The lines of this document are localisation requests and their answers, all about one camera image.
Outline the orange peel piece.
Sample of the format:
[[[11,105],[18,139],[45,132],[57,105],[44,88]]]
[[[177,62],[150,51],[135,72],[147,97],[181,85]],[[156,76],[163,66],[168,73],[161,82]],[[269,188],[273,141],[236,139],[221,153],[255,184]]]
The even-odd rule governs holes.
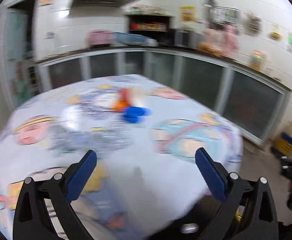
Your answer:
[[[115,112],[122,112],[127,107],[130,107],[130,105],[126,101],[116,101],[112,105],[112,110],[115,111]]]

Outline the red paper cup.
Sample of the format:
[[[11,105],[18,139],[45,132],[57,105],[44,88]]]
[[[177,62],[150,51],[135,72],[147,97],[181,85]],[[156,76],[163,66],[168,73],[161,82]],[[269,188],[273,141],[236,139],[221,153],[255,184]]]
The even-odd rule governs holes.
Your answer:
[[[145,92],[140,86],[130,86],[119,90],[120,100],[134,107],[145,107]]]

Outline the kitchen counter cabinet glass doors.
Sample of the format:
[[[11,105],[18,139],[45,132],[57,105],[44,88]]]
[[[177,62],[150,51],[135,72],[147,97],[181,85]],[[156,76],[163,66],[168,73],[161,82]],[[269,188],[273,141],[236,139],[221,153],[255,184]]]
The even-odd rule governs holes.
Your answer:
[[[37,65],[46,91],[93,77],[145,76],[216,111],[258,146],[275,132],[292,94],[281,82],[239,62],[177,48],[76,50]]]

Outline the large cooking oil jug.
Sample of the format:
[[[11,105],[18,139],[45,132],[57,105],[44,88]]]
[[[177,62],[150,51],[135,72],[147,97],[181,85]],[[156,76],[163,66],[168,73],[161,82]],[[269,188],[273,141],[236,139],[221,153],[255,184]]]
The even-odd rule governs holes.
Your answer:
[[[275,138],[273,146],[282,154],[292,156],[292,119],[283,126]]]

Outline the cartoon printed tablecloth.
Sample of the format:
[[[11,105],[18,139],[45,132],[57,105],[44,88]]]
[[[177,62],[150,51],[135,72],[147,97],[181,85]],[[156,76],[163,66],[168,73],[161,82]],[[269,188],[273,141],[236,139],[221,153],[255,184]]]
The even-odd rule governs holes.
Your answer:
[[[239,129],[146,77],[100,77],[42,93],[14,110],[0,133],[0,231],[12,238],[25,178],[50,179],[93,150],[97,165],[74,211],[97,239],[144,239],[208,193],[194,159],[200,147],[239,170]]]

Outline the dish soap bottle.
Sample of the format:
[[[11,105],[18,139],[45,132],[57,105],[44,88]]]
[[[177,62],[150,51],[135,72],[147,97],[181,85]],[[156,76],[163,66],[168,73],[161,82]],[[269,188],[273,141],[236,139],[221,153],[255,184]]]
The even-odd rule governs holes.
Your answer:
[[[266,63],[267,53],[259,50],[254,50],[251,54],[250,67],[260,72],[264,72],[266,68]]]

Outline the pink thermos flask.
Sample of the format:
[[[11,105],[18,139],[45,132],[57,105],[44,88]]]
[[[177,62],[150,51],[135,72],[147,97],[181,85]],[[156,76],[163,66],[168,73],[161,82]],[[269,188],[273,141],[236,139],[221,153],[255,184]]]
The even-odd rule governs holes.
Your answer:
[[[213,46],[218,44],[218,33],[215,29],[206,28],[204,31],[205,44],[207,46]]]
[[[224,26],[222,40],[222,55],[230,59],[234,58],[234,52],[238,50],[237,37],[234,33],[234,27],[226,24]]]

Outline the plastic bag of bread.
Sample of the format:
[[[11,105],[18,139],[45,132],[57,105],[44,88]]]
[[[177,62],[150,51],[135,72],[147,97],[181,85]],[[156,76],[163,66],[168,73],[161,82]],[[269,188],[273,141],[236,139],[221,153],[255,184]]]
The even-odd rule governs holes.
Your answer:
[[[196,48],[200,52],[206,53],[209,55],[214,55],[214,56],[221,56],[222,55],[222,49],[221,49],[221,46],[219,43],[201,41],[198,43]]]

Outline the pink rice cooker pot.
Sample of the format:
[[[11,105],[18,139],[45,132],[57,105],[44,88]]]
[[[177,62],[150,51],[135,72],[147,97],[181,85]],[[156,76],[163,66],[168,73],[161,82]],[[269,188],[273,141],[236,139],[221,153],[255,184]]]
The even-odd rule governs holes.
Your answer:
[[[114,33],[108,30],[92,30],[87,34],[89,47],[109,46],[113,42]]]

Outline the chopstick holder basket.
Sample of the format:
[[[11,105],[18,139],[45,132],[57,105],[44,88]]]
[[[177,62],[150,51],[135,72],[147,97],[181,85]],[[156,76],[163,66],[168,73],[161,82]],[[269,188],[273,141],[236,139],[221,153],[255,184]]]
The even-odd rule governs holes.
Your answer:
[[[245,20],[246,33],[249,35],[257,35],[262,31],[262,19],[255,15],[253,12],[246,14]]]

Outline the flower painted door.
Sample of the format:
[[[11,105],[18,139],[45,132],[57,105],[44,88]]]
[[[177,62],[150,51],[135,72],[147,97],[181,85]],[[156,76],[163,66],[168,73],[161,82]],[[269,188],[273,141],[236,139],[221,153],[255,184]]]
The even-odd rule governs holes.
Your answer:
[[[0,80],[9,109],[16,109],[33,96],[27,59],[25,11],[5,8],[0,18]]]

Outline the green handled brush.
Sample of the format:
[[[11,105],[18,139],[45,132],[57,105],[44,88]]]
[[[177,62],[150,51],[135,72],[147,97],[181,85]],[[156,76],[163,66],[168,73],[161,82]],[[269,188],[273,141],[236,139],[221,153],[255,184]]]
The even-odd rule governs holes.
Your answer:
[[[292,53],[292,33],[289,32],[287,36],[287,51]]]

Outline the yellow wall scoop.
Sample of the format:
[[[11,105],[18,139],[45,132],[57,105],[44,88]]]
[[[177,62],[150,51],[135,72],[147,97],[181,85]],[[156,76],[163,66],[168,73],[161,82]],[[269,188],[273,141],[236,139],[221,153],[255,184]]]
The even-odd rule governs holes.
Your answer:
[[[274,24],[271,26],[270,37],[273,40],[280,40],[282,38],[282,35],[280,34],[280,28],[278,25]]]

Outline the wall utensil rack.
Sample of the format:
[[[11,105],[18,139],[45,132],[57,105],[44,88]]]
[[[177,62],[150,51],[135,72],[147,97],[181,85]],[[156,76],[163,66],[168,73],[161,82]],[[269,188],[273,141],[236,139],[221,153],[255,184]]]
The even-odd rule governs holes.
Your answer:
[[[237,25],[240,20],[240,10],[231,7],[222,7],[216,0],[205,0],[203,3],[205,18],[211,24]]]

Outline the yellow wall poster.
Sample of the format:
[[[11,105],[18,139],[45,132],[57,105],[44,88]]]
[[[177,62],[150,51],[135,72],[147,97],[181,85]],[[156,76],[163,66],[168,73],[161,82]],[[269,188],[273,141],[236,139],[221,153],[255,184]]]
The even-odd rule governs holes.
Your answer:
[[[196,22],[196,7],[181,6],[179,7],[181,22]]]

